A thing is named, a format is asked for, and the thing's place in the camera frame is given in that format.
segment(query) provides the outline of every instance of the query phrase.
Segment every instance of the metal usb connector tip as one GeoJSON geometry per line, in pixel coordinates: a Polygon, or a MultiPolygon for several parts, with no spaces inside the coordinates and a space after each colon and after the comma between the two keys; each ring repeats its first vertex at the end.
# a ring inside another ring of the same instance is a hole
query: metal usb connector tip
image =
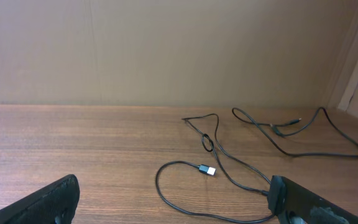
{"type": "Polygon", "coordinates": [[[214,167],[210,167],[210,166],[203,165],[203,164],[200,165],[198,170],[200,172],[202,172],[203,174],[208,174],[208,175],[215,175],[215,171],[216,171],[216,169],[214,167]]]}

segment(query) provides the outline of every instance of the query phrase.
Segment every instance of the wooden table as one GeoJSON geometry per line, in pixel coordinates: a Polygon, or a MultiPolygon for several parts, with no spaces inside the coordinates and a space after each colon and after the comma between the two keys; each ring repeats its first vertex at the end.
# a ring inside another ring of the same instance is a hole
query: wooden table
{"type": "MultiPolygon", "coordinates": [[[[313,110],[247,109],[257,121],[282,123],[313,110]]],[[[217,113],[218,138],[226,151],[271,178],[283,175],[358,215],[358,160],[284,156],[253,125],[238,121],[229,108],[136,106],[0,106],[0,208],[67,174],[80,182],[81,197],[73,223],[226,223],[191,217],[166,205],[154,178],[169,161],[184,160],[217,167],[200,136],[180,118],[217,113]]],[[[358,141],[358,120],[331,110],[331,119],[358,141]]],[[[213,135],[214,118],[193,123],[213,135]]],[[[273,138],[291,152],[357,150],[320,114],[315,123],[290,138],[273,138]]],[[[268,190],[260,177],[219,156],[238,182],[268,190]]],[[[265,197],[246,192],[226,179],[185,165],[163,171],[162,192],[173,203],[195,212],[250,220],[270,212],[265,197]]],[[[269,223],[278,223],[274,218],[269,223]]]]}

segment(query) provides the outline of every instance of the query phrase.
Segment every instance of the usb connector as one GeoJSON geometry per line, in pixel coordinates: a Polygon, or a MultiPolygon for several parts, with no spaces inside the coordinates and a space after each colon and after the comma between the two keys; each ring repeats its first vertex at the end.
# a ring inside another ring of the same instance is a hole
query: usb connector
{"type": "Polygon", "coordinates": [[[203,174],[215,175],[216,169],[214,167],[201,164],[198,168],[198,171],[202,172],[203,174]]]}

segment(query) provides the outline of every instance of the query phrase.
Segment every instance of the brown wooden tabletop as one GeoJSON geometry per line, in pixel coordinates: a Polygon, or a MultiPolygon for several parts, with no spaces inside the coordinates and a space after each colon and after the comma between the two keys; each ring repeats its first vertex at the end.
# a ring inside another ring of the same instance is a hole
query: brown wooden tabletop
{"type": "MultiPolygon", "coordinates": [[[[247,109],[257,121],[303,121],[315,109],[247,109]]],[[[271,178],[285,176],[358,216],[358,159],[290,158],[279,152],[255,126],[237,120],[230,108],[135,106],[0,106],[0,209],[52,183],[75,174],[81,197],[73,223],[226,223],[191,217],[165,204],[154,178],[166,162],[183,160],[218,167],[200,135],[181,118],[220,115],[218,139],[226,151],[271,178]]],[[[358,120],[329,110],[333,123],[358,142],[358,120]]],[[[213,136],[214,117],[193,122],[213,136]]],[[[290,152],[357,153],[327,122],[324,114],[306,130],[288,138],[272,135],[290,152]]],[[[244,166],[219,156],[239,183],[264,190],[269,185],[244,166]]],[[[162,172],[164,195],[182,208],[241,220],[262,218],[267,199],[246,192],[226,179],[178,164],[162,172]]],[[[276,218],[268,223],[278,223],[276,218]]]]}

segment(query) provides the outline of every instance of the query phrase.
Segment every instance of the wooden surface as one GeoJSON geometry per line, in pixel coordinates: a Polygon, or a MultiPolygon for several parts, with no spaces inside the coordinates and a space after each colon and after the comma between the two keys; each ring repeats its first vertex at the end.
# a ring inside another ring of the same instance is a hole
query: wooden surface
{"type": "MultiPolygon", "coordinates": [[[[256,120],[272,123],[302,117],[297,127],[314,113],[247,111],[256,120]]],[[[358,160],[284,156],[254,126],[233,117],[229,108],[0,106],[0,208],[64,175],[75,174],[81,197],[74,224],[225,223],[172,209],[154,186],[156,171],[169,161],[217,167],[213,155],[202,148],[200,136],[180,119],[207,113],[220,115],[218,138],[227,152],[269,178],[288,177],[358,215],[358,160]]],[[[357,119],[332,110],[329,114],[340,129],[358,141],[357,119]]],[[[214,118],[194,124],[213,135],[214,118]]],[[[357,152],[330,127],[323,114],[296,136],[273,138],[290,152],[357,152]]],[[[260,177],[219,155],[238,182],[269,189],[260,177]]],[[[160,185],[169,200],[194,212],[242,220],[269,214],[265,197],[239,189],[220,169],[215,177],[209,177],[192,167],[174,165],[163,171],[160,185]]],[[[278,221],[274,218],[269,223],[278,221]]]]}

